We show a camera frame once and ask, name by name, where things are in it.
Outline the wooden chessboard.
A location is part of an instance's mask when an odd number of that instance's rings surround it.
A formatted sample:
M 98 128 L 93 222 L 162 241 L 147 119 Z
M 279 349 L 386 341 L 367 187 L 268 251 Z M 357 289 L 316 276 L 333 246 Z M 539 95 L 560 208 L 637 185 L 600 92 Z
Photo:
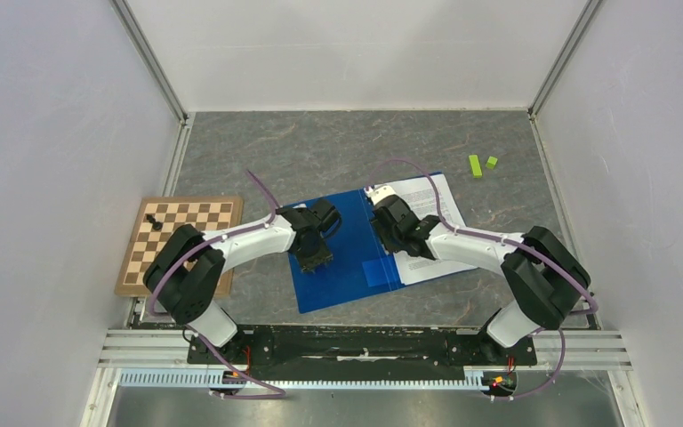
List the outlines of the wooden chessboard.
M 244 199 L 240 196 L 142 199 L 117 277 L 115 294 L 122 297 L 149 295 L 143 274 L 177 228 L 190 224 L 199 231 L 225 230 L 242 222 L 243 208 Z M 163 228 L 152 231 L 145 220 L 146 214 L 153 214 L 163 223 Z

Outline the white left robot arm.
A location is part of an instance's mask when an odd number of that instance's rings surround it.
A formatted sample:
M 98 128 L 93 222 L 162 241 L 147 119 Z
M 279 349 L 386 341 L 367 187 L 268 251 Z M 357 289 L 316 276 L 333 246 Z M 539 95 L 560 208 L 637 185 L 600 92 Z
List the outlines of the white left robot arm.
M 237 323 L 213 299 L 222 274 L 269 254 L 288 253 L 301 272 L 328 264 L 333 255 L 327 240 L 342 225 L 342 216 L 327 199 L 311 206 L 284 206 L 244 226 L 213 237 L 190 224 L 177 228 L 143 275 L 150 302 L 160 304 L 179 325 L 209 342 L 223 363 L 238 360 L 244 341 Z

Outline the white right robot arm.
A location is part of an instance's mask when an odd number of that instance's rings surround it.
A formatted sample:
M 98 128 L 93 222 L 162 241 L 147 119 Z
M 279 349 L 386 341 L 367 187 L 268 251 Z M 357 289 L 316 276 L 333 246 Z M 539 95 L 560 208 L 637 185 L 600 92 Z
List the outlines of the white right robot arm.
M 490 363 L 504 361 L 533 332 L 559 329 L 590 295 L 590 274 L 544 227 L 526 233 L 459 229 L 433 214 L 418 217 L 389 186 L 366 196 L 371 224 L 387 252 L 459 262 L 505 278 L 513 300 L 482 326 L 478 338 L 478 352 Z

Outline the blue plastic folder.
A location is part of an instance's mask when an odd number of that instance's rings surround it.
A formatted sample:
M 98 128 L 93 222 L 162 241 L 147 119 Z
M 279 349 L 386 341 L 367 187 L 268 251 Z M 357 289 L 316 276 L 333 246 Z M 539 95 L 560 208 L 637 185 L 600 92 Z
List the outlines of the blue plastic folder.
M 373 207 L 362 189 L 325 197 L 341 214 L 341 230 L 328 241 L 333 259 L 315 272 L 301 273 L 288 257 L 301 314 L 405 288 L 393 254 L 377 237 L 370 220 Z

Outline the white printed paper stack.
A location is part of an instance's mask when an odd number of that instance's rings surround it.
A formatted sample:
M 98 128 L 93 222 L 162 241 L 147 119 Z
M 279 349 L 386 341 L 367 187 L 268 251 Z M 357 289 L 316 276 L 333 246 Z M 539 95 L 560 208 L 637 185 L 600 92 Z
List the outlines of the white printed paper stack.
M 430 178 L 436 184 L 441 213 L 446 221 L 453 226 L 465 227 L 465 221 L 454 200 L 446 176 L 441 172 L 436 172 Z M 390 181 L 387 185 L 404 199 L 419 220 L 428 215 L 438 215 L 436 198 L 426 177 Z M 404 286 L 474 269 L 473 266 L 462 262 L 432 261 L 423 257 L 413 257 L 404 252 L 393 254 L 393 258 L 398 269 L 399 280 Z

